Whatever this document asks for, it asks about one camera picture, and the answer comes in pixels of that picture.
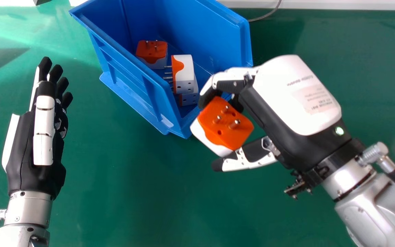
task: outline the metal prong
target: metal prong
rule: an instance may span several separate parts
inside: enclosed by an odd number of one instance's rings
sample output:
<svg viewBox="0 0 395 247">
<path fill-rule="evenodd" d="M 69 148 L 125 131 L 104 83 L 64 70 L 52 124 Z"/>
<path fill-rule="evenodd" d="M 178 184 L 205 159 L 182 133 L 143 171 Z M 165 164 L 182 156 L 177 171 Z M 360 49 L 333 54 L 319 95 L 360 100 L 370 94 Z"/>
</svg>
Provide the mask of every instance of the metal prong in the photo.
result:
<svg viewBox="0 0 395 247">
<path fill-rule="evenodd" d="M 226 105 L 225 108 L 223 110 L 221 110 L 221 112 L 223 114 L 225 114 L 225 113 L 227 113 L 228 109 L 229 109 L 229 105 Z"/>
<path fill-rule="evenodd" d="M 213 120 L 213 124 L 214 124 L 214 123 L 217 124 L 218 122 L 220 122 L 221 119 L 222 119 L 222 117 L 218 115 L 218 116 L 216 117 L 216 119 Z"/>
<path fill-rule="evenodd" d="M 234 122 L 232 124 L 229 125 L 229 128 L 234 130 L 235 128 L 238 127 L 238 125 L 240 125 L 240 119 L 236 119 L 234 120 Z"/>
</svg>

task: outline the green light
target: green light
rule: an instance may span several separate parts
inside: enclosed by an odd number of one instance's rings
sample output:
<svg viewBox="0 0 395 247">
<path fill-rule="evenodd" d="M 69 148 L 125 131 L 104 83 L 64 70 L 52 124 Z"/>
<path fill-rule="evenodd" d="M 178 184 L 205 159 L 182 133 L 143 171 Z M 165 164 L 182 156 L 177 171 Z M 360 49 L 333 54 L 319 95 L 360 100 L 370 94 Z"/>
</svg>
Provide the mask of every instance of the green light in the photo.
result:
<svg viewBox="0 0 395 247">
<path fill-rule="evenodd" d="M 344 134 L 344 130 L 341 127 L 336 127 L 335 133 L 339 136 L 342 136 Z"/>
</svg>

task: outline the black fingertip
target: black fingertip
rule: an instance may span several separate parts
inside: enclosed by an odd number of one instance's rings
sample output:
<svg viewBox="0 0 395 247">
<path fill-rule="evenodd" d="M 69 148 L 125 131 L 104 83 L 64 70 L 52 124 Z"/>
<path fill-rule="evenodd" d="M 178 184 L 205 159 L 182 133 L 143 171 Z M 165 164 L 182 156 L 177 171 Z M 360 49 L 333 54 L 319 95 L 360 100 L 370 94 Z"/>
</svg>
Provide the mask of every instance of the black fingertip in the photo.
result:
<svg viewBox="0 0 395 247">
<path fill-rule="evenodd" d="M 39 84 L 39 87 L 37 88 L 37 96 L 50 96 L 52 98 L 55 98 L 56 95 L 56 86 L 54 83 L 51 83 L 49 81 L 42 81 Z"/>
<path fill-rule="evenodd" d="M 69 81 L 66 77 L 60 78 L 58 81 L 58 95 L 62 95 L 69 85 Z"/>
<path fill-rule="evenodd" d="M 72 102 L 72 94 L 70 92 L 66 92 L 63 95 L 63 99 L 62 99 L 62 108 L 66 110 L 66 108 L 68 108 L 68 106 L 70 105 L 70 103 Z"/>
<path fill-rule="evenodd" d="M 50 76 L 50 78 L 48 78 L 48 81 L 52 83 L 57 83 L 57 81 L 59 80 L 62 74 L 63 74 L 62 66 L 56 64 L 48 74 Z"/>
<path fill-rule="evenodd" d="M 222 166 L 224 166 L 224 158 L 218 158 L 211 163 L 211 167 L 215 172 L 223 172 Z"/>
<path fill-rule="evenodd" d="M 53 63 L 51 62 L 51 59 L 49 57 L 42 58 L 42 60 L 40 61 L 40 63 L 37 66 L 39 68 L 38 81 L 47 80 L 47 75 L 48 75 L 48 72 L 50 72 L 52 65 L 53 65 Z"/>
</svg>

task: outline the white wall edge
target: white wall edge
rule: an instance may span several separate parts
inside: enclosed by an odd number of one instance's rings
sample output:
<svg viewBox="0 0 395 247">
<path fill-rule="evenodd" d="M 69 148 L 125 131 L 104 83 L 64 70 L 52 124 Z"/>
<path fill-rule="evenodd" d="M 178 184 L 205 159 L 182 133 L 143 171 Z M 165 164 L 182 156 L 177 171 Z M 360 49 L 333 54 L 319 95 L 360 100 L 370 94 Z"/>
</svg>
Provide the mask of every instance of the white wall edge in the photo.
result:
<svg viewBox="0 0 395 247">
<path fill-rule="evenodd" d="M 278 0 L 218 0 L 228 8 L 274 8 Z M 280 8 L 395 10 L 395 0 L 282 0 Z"/>
</svg>

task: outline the printed label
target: printed label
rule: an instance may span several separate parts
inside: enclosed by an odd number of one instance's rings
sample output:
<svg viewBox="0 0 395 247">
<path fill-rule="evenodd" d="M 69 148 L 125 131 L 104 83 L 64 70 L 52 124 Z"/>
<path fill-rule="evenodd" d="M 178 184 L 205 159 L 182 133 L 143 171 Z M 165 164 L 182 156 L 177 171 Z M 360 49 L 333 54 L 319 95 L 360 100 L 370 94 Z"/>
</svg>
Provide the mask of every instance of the printed label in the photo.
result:
<svg viewBox="0 0 395 247">
<path fill-rule="evenodd" d="M 295 91 L 292 95 L 304 106 L 306 112 L 311 115 L 335 107 L 330 93 L 321 84 L 305 87 Z"/>
</svg>

